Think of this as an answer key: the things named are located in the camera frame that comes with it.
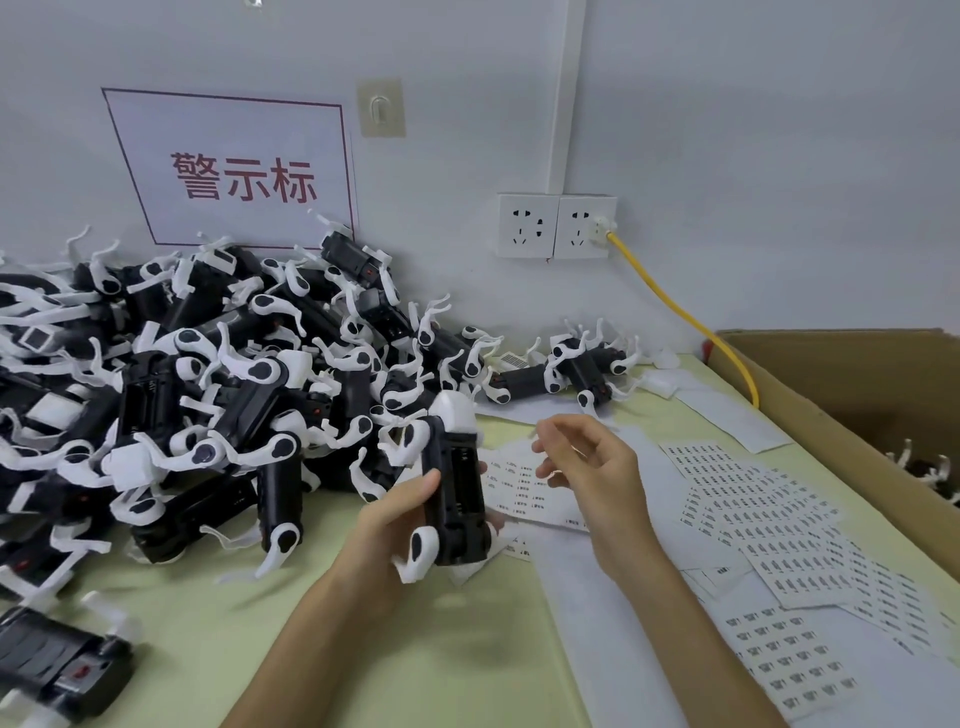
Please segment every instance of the left hand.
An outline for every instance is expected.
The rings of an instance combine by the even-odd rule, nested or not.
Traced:
[[[486,469],[487,465],[480,463],[480,472]],[[327,576],[346,593],[361,619],[383,619],[399,603],[403,584],[391,559],[395,555],[407,558],[411,534],[425,523],[423,504],[439,485],[440,471],[432,470],[397,483],[381,500],[360,509]],[[494,523],[497,527],[502,524],[502,520]]]

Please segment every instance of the sign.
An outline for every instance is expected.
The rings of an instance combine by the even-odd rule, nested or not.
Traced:
[[[113,128],[157,245],[199,231],[251,247],[316,247],[307,213],[356,230],[339,104],[105,88]]]

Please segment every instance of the right hand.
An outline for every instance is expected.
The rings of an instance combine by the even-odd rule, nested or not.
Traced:
[[[537,423],[533,451],[546,454],[537,477],[576,496],[607,576],[619,582],[637,559],[660,551],[636,453],[609,429],[589,415],[555,415]]]

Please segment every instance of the white wall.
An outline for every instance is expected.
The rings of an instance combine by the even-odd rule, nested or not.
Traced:
[[[103,85],[349,100],[398,75],[407,137],[353,153],[405,297],[452,290],[458,320],[515,340],[603,314],[692,349],[619,260],[492,256],[495,193],[545,182],[563,1],[12,0],[0,248],[50,259],[91,222],[150,252]],[[618,195],[681,303],[718,328],[960,330],[960,6],[588,5],[567,191]]]

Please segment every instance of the forearm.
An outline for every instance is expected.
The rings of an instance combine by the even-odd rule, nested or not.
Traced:
[[[322,724],[364,632],[343,594],[330,573],[310,588],[221,728]]]
[[[690,728],[783,728],[763,688],[724,642],[659,544],[617,581],[633,605]]]

